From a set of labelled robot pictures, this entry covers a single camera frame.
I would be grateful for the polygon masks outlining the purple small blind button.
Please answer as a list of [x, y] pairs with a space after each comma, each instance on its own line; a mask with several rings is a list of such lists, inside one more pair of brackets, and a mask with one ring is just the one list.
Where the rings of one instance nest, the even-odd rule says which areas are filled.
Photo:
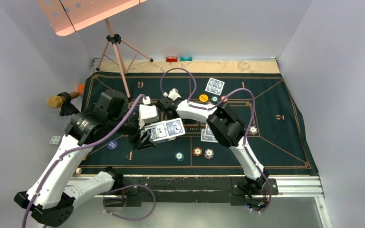
[[108, 149], [110, 149], [110, 150], [114, 150], [114, 149], [116, 149], [116, 148], [118, 147], [118, 142], [117, 142], [117, 140], [110, 140], [110, 141], [108, 142], [108, 144], [107, 144], [107, 147], [108, 147]]

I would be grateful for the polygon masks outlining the yellow big blind button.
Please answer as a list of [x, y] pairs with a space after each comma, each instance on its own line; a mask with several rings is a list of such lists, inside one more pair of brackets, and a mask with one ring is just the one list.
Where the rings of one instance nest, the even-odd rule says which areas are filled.
[[209, 97], [206, 94], [201, 94], [199, 95], [199, 100], [205, 103], [209, 101]]

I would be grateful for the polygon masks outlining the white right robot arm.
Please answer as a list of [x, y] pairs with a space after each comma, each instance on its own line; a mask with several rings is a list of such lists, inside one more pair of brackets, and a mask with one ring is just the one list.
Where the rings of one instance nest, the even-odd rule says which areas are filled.
[[169, 119], [179, 117], [207, 123], [217, 142], [229, 148], [242, 166], [251, 192], [260, 193], [271, 186], [268, 174], [248, 143], [244, 122], [227, 103], [205, 105], [163, 96], [155, 105]]

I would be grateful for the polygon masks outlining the blue white card deck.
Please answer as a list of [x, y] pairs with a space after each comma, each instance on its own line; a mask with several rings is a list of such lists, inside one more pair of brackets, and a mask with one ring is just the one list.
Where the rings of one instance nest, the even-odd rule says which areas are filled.
[[155, 143], [162, 143], [174, 140], [177, 136], [186, 134], [183, 121], [181, 118], [157, 122], [144, 128], [150, 130], [151, 139]]

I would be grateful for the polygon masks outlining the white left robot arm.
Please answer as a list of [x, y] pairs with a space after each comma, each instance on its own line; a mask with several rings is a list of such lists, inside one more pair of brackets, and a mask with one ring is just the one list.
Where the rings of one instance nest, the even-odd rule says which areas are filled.
[[91, 150], [113, 134], [132, 137], [135, 148], [150, 141], [143, 132], [148, 111], [155, 110], [150, 97], [140, 94], [123, 113], [126, 96], [116, 90], [104, 91], [99, 100], [75, 114], [65, 130], [60, 146], [41, 177], [14, 201], [43, 227], [59, 227], [79, 205], [101, 193], [118, 194], [126, 189], [123, 175], [106, 167], [96, 176], [74, 186], [67, 183]]

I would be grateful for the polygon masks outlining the blue playing card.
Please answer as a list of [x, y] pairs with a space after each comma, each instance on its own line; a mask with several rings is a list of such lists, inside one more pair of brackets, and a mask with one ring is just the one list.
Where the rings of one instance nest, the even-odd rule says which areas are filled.
[[202, 142], [213, 142], [217, 143], [215, 136], [213, 134], [207, 134], [205, 129], [201, 129], [201, 141]]
[[205, 91], [214, 95], [221, 95], [224, 85], [225, 82], [211, 77], [206, 84]]
[[213, 132], [212, 132], [212, 130], [211, 130], [211, 128], [208, 124], [205, 126], [205, 133], [204, 134], [214, 136], [214, 134], [213, 134]]

